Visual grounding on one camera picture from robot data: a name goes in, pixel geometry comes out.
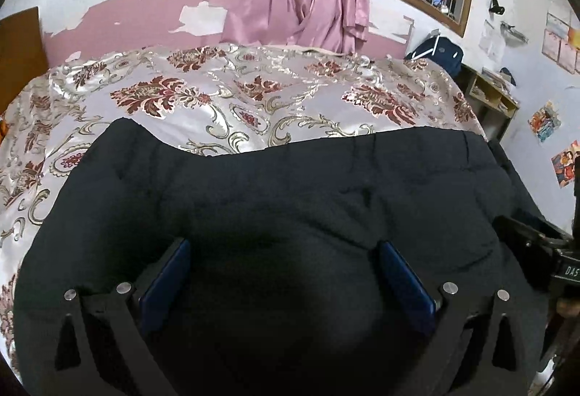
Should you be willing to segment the person right hand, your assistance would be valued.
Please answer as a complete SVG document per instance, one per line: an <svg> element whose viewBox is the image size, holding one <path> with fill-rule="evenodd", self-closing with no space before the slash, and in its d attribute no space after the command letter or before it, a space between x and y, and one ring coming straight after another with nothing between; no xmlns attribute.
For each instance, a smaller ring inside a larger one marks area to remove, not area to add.
<svg viewBox="0 0 580 396"><path fill-rule="evenodd" d="M556 312L566 320L568 318L577 318L580 316L580 302L560 298L556 302Z"/></svg>

